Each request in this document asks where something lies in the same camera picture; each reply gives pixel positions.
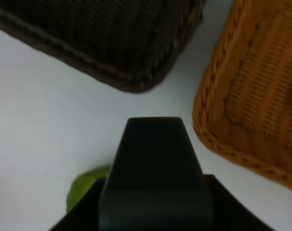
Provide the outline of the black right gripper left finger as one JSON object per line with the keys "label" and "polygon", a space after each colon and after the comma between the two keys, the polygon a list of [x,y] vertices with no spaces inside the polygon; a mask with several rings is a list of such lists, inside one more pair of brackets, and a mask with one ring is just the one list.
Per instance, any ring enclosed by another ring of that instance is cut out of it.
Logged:
{"label": "black right gripper left finger", "polygon": [[98,206],[105,178],[99,178],[51,231],[98,231]]}

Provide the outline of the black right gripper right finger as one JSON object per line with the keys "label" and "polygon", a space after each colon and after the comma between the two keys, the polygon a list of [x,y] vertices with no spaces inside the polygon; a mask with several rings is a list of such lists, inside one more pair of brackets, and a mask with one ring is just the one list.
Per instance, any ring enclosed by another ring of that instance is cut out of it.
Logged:
{"label": "black right gripper right finger", "polygon": [[217,231],[272,230],[240,203],[214,175],[205,175],[204,178],[212,196]]}

